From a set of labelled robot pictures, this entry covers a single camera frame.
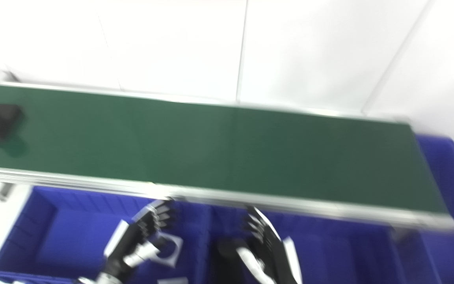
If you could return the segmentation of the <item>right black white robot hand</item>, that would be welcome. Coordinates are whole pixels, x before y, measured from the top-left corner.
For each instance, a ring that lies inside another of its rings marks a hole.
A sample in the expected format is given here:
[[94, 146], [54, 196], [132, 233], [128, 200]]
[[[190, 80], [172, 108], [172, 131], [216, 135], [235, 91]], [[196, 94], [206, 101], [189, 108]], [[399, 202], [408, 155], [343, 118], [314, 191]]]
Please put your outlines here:
[[270, 220], [255, 206], [247, 206], [247, 240], [235, 241], [241, 263], [260, 284], [301, 284], [300, 262], [291, 237], [282, 239]]

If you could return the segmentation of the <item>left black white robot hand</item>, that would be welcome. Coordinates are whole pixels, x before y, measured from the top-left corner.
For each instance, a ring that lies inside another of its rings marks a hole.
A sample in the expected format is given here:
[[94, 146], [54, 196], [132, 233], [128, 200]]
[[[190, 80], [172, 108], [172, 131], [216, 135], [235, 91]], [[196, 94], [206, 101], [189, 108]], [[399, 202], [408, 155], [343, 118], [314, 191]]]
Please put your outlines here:
[[106, 262], [96, 284], [125, 284], [145, 261], [157, 256], [170, 242], [162, 230], [175, 219], [174, 200], [155, 200], [131, 221], [121, 220], [104, 249]]

